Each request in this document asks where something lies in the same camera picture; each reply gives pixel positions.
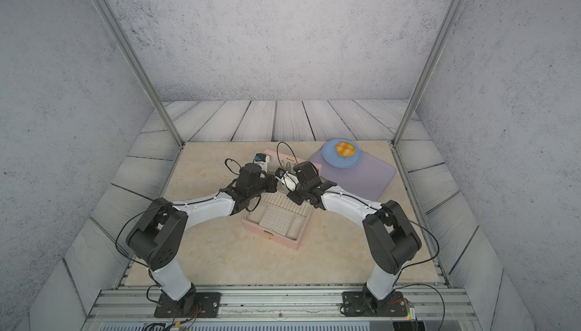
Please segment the pink jewelry box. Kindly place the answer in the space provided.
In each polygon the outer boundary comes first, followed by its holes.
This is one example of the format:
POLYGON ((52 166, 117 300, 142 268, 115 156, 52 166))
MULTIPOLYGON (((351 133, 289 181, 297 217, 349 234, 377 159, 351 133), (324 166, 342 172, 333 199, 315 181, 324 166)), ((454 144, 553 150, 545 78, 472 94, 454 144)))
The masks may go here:
MULTIPOLYGON (((268 174, 275 175, 278 168, 295 175, 293 167, 297 158, 278 154, 272 150, 263 153, 270 156, 268 174)), ((278 182, 276 193, 264 193, 254 211, 243 218, 244 227, 291 249, 299 249, 313 215, 314 208, 304 201, 297 205, 288 197, 287 189, 278 182)))

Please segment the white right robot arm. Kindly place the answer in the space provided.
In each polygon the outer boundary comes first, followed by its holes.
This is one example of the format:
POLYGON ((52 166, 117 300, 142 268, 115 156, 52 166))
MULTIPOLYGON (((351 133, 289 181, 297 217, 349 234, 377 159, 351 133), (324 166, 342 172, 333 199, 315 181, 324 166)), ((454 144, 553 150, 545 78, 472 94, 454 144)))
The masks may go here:
POLYGON ((422 248, 422 241, 398 202, 372 202, 325 181, 311 162, 294 166, 297 185, 291 198, 315 208, 334 212, 359 225, 365 232, 375 262, 364 295, 377 304, 387 302, 396 291, 404 267, 422 248))

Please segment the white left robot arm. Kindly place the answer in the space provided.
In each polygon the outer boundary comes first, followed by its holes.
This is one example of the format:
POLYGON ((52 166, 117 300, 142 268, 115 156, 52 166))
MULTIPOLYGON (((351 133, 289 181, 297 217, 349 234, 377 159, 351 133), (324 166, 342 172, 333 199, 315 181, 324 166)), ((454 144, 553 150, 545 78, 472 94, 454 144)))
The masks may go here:
POLYGON ((191 300, 195 287, 176 259, 184 232, 214 218, 247 210, 264 193, 275 193, 277 186, 275 175, 267 174, 258 164, 248 163, 240 168, 236 179, 213 195, 183 203, 154 200, 127 235, 126 244, 145 261, 167 299, 191 300))

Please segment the blue plate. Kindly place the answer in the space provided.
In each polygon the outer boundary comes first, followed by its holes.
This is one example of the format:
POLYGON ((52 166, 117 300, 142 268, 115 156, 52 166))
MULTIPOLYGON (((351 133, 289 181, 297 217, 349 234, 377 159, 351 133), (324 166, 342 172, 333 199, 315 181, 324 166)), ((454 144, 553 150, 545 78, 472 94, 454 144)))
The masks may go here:
POLYGON ((357 144, 347 139, 333 139, 321 149, 322 158, 337 169, 351 169, 363 159, 363 151, 357 144))

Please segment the orange bread pastry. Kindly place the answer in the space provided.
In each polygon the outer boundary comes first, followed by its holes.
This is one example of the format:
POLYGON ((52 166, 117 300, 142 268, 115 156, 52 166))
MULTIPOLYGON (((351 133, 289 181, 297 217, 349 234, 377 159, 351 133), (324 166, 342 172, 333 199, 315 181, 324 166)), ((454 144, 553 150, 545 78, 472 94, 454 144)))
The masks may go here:
POLYGON ((335 145, 334 150, 336 154, 342 158, 349 158, 356 154, 356 147, 352 143, 346 141, 338 142, 335 145))

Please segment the purple cutting mat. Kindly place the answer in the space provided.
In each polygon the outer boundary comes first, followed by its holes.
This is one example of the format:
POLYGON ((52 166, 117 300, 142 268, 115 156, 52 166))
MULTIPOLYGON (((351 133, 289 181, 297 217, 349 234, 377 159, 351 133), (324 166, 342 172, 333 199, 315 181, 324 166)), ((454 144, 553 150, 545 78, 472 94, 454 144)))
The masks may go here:
POLYGON ((326 180, 336 183, 353 195, 371 201, 378 201, 381 198, 397 174, 395 167, 367 152, 364 152, 361 161, 350 169, 331 166, 324 160, 320 150, 310 157, 310 161, 322 166, 319 173, 326 180))

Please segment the metal base rail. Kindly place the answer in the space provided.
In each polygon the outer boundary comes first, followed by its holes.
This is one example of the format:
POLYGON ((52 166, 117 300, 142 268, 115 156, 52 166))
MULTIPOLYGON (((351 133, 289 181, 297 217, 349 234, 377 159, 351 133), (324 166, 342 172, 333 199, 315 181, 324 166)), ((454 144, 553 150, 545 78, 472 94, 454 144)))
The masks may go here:
MULTIPOLYGON (((199 293, 219 293, 216 322, 338 321, 344 293, 359 292, 360 284, 301 286, 201 286, 199 293)), ((158 287, 104 290, 90 308, 88 322, 146 322, 154 320, 158 287)), ((480 322, 465 290, 412 285, 402 288, 412 306, 411 316, 429 330, 445 323, 462 330, 479 330, 480 322)))

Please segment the metal frame post left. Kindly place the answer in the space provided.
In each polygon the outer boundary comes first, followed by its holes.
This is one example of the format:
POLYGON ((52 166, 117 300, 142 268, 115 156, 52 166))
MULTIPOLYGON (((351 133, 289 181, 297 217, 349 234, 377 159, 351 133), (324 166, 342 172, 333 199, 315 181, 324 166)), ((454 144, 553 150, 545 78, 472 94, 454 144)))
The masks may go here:
POLYGON ((110 4, 108 3, 107 0, 91 0, 91 1, 95 6, 95 9, 101 16, 102 20, 104 21, 105 25, 107 26, 108 30, 113 35, 113 38, 117 43, 118 48, 120 49, 128 65, 130 66, 130 69, 133 71, 134 75, 138 79, 138 82, 141 85, 146 96, 148 97, 149 101, 151 102, 151 105, 154 107, 156 113, 160 116, 160 120, 169 131, 176 145, 180 149, 182 149, 185 145, 185 141, 183 140, 182 136, 176 129, 173 120, 169 116, 168 111, 165 109, 165 106, 162 104, 162 101, 158 93, 154 89, 151 79, 145 72, 142 63, 137 57, 136 52, 134 51, 130 43, 130 40, 128 39, 125 31, 123 30, 121 24, 116 18, 113 10, 110 7, 110 4))

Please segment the metal frame post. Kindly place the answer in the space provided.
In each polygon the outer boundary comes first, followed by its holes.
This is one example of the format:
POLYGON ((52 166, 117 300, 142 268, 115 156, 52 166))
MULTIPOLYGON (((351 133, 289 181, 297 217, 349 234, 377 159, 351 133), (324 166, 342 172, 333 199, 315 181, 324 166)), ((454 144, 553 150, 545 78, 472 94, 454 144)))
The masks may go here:
POLYGON ((183 140, 182 136, 176 129, 173 120, 169 116, 168 111, 165 109, 165 106, 162 104, 162 101, 158 93, 154 89, 151 79, 145 72, 142 63, 137 57, 136 52, 134 51, 130 43, 130 40, 128 39, 125 31, 123 30, 121 24, 116 18, 113 10, 110 7, 110 4, 108 3, 107 0, 91 0, 91 1, 95 6, 95 9, 101 16, 102 20, 104 21, 105 25, 107 26, 108 30, 113 35, 113 38, 117 43, 118 48, 120 49, 128 65, 130 66, 130 69, 133 71, 134 75, 138 79, 138 82, 141 85, 146 96, 148 97, 149 101, 151 102, 151 105, 154 107, 156 113, 160 116, 160 120, 169 131, 176 145, 180 149, 182 149, 185 145, 185 141, 183 140))
POLYGON ((447 8, 446 14, 443 17, 443 21, 441 22, 439 31, 437 33, 437 37, 434 40, 434 44, 431 48, 431 51, 429 52, 422 72, 419 75, 419 78, 409 98, 402 120, 400 121, 400 124, 396 130, 395 137, 392 141, 394 148, 397 148, 399 143, 404 138, 405 132, 412 120, 412 116, 422 100, 431 75, 433 74, 433 71, 437 66, 437 62, 443 52, 443 49, 445 48, 446 40, 448 39, 450 33, 452 32, 453 26, 458 19, 458 15, 460 14, 464 1, 465 0, 450 1, 449 7, 447 8))

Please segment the metal frame post right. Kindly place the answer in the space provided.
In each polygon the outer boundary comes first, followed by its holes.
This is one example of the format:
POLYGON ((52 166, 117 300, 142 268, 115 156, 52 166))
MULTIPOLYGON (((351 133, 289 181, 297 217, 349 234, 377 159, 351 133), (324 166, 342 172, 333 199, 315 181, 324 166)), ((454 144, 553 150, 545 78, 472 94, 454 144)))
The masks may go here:
POLYGON ((441 22, 439 31, 437 33, 437 37, 434 40, 434 44, 431 48, 431 51, 429 52, 422 72, 419 75, 419 78, 409 98, 402 120, 400 121, 400 124, 396 130, 395 137, 392 141, 394 148, 397 148, 399 143, 404 138, 405 132, 412 120, 412 116, 422 100, 431 75, 433 74, 433 71, 437 66, 437 62, 443 52, 443 49, 445 48, 446 40, 448 39, 450 33, 452 32, 453 26, 458 19, 458 15, 460 14, 464 1, 465 0, 450 1, 449 7, 447 8, 446 14, 443 17, 443 21, 441 22))

